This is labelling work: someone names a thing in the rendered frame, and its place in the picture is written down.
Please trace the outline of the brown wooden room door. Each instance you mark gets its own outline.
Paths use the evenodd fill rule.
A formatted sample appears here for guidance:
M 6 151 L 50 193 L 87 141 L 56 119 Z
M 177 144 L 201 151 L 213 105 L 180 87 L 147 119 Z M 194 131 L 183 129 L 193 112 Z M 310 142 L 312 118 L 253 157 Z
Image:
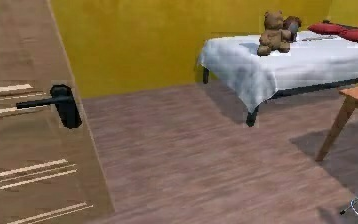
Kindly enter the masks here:
M 82 119 L 17 109 L 69 86 Z M 114 208 L 50 0 L 0 0 L 0 224 L 86 224 Z

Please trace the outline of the thin grey metal stand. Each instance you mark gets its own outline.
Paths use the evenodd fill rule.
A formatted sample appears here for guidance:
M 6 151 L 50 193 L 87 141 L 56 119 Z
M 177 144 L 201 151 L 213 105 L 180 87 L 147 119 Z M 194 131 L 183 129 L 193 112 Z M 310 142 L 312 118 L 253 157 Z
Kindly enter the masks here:
M 358 205 L 358 196 L 356 196 L 353 199 L 351 199 L 350 202 L 349 202 L 349 205 L 346 208 L 342 209 L 339 212 L 339 214 L 344 215 L 349 210 L 351 210 L 354 213 L 354 215 L 358 218 L 358 211 L 357 211 L 357 208 L 356 208 L 357 205 Z

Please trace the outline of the brown teddy bear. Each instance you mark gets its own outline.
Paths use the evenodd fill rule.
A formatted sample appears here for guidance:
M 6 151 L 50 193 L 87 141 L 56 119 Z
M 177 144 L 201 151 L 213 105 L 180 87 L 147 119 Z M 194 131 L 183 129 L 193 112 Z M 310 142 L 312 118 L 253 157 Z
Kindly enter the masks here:
M 273 51 L 290 51 L 291 32 L 283 29 L 283 15 L 280 10 L 265 13 L 264 28 L 259 38 L 258 56 L 269 56 Z

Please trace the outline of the orange wooden table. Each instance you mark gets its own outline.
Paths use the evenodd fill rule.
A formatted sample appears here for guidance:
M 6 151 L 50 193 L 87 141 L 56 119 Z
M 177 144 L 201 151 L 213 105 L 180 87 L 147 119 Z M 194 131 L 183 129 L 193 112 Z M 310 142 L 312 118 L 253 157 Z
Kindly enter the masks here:
M 317 162 L 324 160 L 353 112 L 358 109 L 358 86 L 340 90 L 339 93 L 343 95 L 345 99 L 321 148 L 316 152 L 315 160 Z

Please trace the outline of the bed with white sheet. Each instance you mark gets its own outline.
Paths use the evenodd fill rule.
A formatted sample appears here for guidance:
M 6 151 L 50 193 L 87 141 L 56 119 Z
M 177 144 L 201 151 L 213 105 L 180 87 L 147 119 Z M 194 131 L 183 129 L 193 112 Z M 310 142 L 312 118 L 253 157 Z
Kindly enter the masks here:
M 207 40 L 198 56 L 203 82 L 213 73 L 246 106 L 255 124 L 260 105 L 281 97 L 358 83 L 358 43 L 302 31 L 287 53 L 257 54 L 257 35 Z

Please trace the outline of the red pillow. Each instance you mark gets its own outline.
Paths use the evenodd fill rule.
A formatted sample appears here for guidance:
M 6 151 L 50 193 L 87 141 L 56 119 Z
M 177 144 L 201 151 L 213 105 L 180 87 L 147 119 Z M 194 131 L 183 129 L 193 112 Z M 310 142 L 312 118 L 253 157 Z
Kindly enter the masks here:
M 337 35 L 345 40 L 358 43 L 358 28 L 348 28 L 334 23 L 315 23 L 308 27 L 309 31 L 322 35 Z

